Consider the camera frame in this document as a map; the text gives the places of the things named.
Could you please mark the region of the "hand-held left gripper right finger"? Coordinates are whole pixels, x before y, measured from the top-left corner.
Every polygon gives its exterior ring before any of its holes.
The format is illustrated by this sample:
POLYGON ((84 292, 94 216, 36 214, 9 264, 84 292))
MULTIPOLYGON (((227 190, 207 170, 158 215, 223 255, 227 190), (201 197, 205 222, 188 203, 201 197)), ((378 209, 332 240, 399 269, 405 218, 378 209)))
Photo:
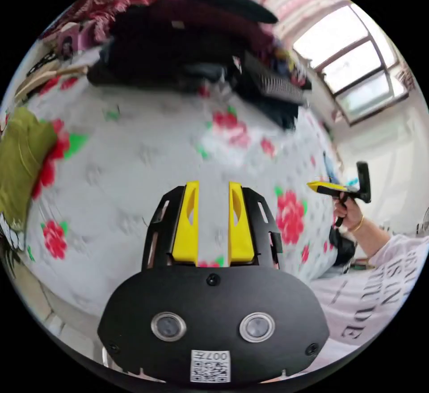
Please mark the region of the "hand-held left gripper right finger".
POLYGON ((252 263, 255 253, 241 184, 229 183, 229 264, 252 263))

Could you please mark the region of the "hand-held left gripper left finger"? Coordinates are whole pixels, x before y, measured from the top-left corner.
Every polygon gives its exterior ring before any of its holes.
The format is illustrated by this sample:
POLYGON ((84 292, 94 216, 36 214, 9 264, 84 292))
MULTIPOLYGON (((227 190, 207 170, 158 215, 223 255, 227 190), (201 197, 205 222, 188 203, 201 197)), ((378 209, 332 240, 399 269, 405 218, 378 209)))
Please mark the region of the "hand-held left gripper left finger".
POLYGON ((199 182, 187 182, 183 194, 172 257, 178 264, 198 265, 199 182))

